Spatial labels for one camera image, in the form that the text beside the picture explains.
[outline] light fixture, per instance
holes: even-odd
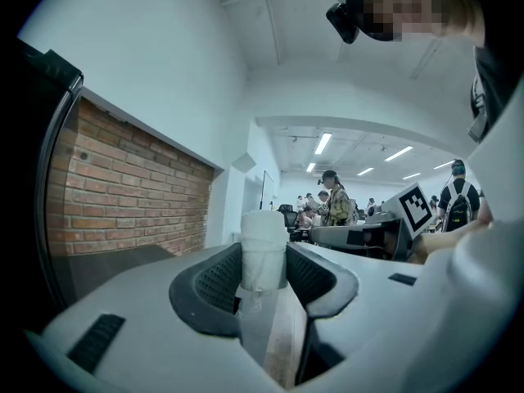
[[[448,161],[447,163],[444,163],[443,165],[440,165],[440,166],[434,167],[433,169],[440,169],[441,167],[444,167],[444,166],[447,166],[447,165],[451,165],[454,161],[455,161],[455,160]]]
[[[366,174],[367,172],[371,172],[373,169],[375,169],[375,168],[374,167],[368,167],[366,170],[363,170],[362,172],[357,174],[357,176],[362,176],[363,174]]]
[[[405,178],[402,178],[403,180],[404,179],[409,179],[409,178],[414,178],[415,176],[419,176],[420,174],[411,174],[410,176],[406,176]]]
[[[393,156],[389,156],[385,161],[396,159],[398,156],[402,156],[404,153],[407,153],[411,149],[411,146],[407,146],[406,148],[400,150],[398,153],[395,153]]]
[[[329,138],[331,138],[331,134],[330,133],[324,133],[324,135],[322,136],[322,138],[320,138],[320,142],[318,143],[318,147],[317,147],[317,150],[315,150],[314,154],[322,154],[322,152],[324,151],[324,148],[326,148],[328,142],[329,142]]]

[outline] backpack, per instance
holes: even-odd
[[[443,233],[461,228],[472,221],[472,206],[468,198],[470,187],[471,184],[469,182],[464,182],[462,191],[457,193],[453,182],[448,185],[451,198],[445,211],[444,223],[442,225]]]

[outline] person wearing cap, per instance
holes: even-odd
[[[350,217],[350,198],[346,189],[334,170],[326,170],[322,175],[322,181],[326,189],[331,189],[331,196],[327,201],[327,218],[324,224],[326,226],[345,226]]]
[[[451,165],[451,174],[453,176],[453,185],[455,188],[455,191],[459,194],[462,192],[464,185],[466,182],[466,165],[462,160],[455,160],[453,164]],[[468,194],[466,195],[467,199],[469,200],[469,203],[472,207],[472,219],[477,219],[478,217],[478,210],[481,208],[481,201],[478,196],[478,191],[475,189],[473,185],[469,183],[469,189]],[[445,212],[448,207],[449,201],[451,199],[451,193],[449,191],[449,187],[445,186],[444,189],[442,189],[442,193],[440,194],[440,201],[439,201],[439,210],[438,215],[442,219],[445,217]]]

